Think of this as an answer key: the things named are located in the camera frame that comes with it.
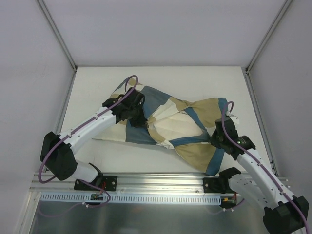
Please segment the blue tan white checked pillowcase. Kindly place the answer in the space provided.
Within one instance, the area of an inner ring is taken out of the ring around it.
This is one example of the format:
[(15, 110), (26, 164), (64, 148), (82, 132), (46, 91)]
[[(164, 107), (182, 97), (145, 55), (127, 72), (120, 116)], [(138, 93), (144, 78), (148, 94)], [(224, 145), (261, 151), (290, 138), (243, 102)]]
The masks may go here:
[[(143, 111), (148, 127), (134, 128), (125, 120), (99, 133), (95, 139), (162, 146), (175, 150), (197, 170), (209, 176), (216, 175), (224, 157), (224, 150), (212, 146), (210, 138), (216, 129), (215, 121), (221, 118), (227, 100), (215, 97), (190, 102), (140, 83), (136, 86), (136, 90), (145, 95)], [(157, 120), (180, 111), (185, 111), (201, 128), (200, 136), (167, 140), (156, 131), (154, 123)]]

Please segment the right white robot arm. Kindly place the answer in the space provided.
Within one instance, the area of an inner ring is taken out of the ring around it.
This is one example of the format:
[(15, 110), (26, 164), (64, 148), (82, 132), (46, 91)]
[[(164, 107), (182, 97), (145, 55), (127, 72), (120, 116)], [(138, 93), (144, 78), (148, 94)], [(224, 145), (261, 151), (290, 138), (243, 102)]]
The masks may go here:
[(215, 193), (241, 195), (263, 213), (263, 223), (271, 234), (297, 234), (301, 229), (309, 234), (308, 201), (303, 196), (297, 197), (278, 179), (263, 163), (254, 143), (247, 136), (238, 135), (229, 117), (218, 119), (215, 124), (211, 144), (229, 154), (251, 179), (246, 179), (237, 168), (231, 167), (204, 186)]

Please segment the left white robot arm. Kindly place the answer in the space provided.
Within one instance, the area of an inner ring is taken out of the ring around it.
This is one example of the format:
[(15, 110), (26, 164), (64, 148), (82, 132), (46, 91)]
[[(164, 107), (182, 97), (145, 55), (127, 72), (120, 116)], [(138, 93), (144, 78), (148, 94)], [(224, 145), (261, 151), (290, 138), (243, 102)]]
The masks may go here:
[(143, 105), (145, 95), (130, 88), (126, 94), (107, 99), (82, 123), (65, 132), (45, 135), (40, 155), (41, 167), (47, 167), (60, 181), (68, 178), (85, 181), (90, 190), (101, 187), (101, 171), (91, 163), (77, 161), (76, 153), (90, 139), (105, 129), (128, 121), (132, 127), (147, 127)]

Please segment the white pillow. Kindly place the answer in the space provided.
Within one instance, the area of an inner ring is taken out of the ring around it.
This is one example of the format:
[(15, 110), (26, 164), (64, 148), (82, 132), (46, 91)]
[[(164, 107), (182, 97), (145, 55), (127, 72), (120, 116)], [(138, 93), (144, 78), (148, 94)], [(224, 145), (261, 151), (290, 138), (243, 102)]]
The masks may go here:
[(154, 127), (167, 140), (196, 137), (202, 134), (201, 128), (185, 111), (157, 120)]

